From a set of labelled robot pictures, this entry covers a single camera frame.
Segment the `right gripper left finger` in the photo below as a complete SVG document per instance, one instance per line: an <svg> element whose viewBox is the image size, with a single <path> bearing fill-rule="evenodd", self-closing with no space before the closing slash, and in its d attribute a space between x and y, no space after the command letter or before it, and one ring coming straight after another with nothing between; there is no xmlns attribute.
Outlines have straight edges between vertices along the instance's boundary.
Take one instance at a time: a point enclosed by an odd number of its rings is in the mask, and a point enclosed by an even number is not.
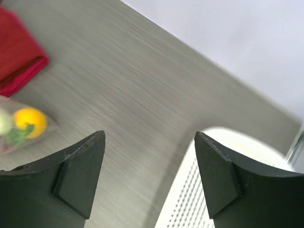
<svg viewBox="0 0 304 228"><path fill-rule="evenodd" d="M104 153L105 133L97 131L42 159L1 171L1 227L84 227Z"/></svg>

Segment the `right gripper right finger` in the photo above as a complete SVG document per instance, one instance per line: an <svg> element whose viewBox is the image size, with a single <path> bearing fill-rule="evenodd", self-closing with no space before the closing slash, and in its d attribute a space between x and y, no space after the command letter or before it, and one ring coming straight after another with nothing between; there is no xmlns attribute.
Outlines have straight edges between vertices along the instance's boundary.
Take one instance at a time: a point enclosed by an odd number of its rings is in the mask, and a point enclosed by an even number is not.
<svg viewBox="0 0 304 228"><path fill-rule="evenodd" d="M301 228L304 176L246 157L202 132L194 137L209 217L217 228Z"/></svg>

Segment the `white toy radish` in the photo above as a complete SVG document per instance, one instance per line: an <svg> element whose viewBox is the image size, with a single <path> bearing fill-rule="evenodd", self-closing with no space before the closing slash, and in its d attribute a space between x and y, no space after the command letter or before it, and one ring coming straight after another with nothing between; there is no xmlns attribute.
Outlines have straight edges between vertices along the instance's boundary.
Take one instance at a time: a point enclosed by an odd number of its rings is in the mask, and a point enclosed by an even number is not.
<svg viewBox="0 0 304 228"><path fill-rule="evenodd" d="M34 130L34 125L25 123L17 127L13 117L4 109L0 109L0 141L9 147L19 147L26 141L26 137Z"/></svg>

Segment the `clear zip top bag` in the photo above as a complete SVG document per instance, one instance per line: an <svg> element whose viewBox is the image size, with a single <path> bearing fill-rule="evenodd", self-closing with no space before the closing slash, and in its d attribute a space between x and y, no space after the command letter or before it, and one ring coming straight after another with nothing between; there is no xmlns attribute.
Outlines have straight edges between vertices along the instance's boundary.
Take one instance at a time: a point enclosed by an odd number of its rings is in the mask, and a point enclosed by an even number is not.
<svg viewBox="0 0 304 228"><path fill-rule="evenodd" d="M10 153L46 137L59 128L43 111L0 97L0 153Z"/></svg>

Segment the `yellow toy lemon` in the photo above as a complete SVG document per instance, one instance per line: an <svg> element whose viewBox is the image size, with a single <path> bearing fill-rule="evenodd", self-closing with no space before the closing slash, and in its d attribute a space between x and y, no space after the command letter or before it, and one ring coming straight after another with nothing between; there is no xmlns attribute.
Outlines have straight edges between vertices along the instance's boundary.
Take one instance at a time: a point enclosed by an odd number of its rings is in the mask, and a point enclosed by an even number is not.
<svg viewBox="0 0 304 228"><path fill-rule="evenodd" d="M35 139L39 137L42 133L44 133L48 126L47 116L36 108L27 107L19 109L13 114L12 117L17 127L25 126L25 123L34 125L33 132L29 134L26 139Z"/></svg>

